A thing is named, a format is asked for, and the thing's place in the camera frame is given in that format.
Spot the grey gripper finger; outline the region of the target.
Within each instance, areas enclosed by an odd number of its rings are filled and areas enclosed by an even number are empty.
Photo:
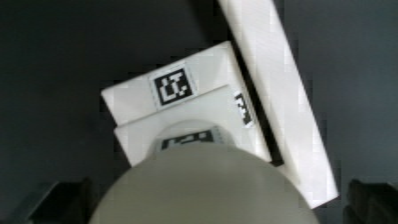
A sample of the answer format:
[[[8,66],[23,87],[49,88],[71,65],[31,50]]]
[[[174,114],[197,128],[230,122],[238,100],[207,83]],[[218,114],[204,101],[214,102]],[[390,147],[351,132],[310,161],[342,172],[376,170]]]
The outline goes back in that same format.
[[[3,224],[31,224],[30,216],[47,198],[47,195],[58,185],[56,182],[40,182],[23,198],[10,215],[5,218]]]

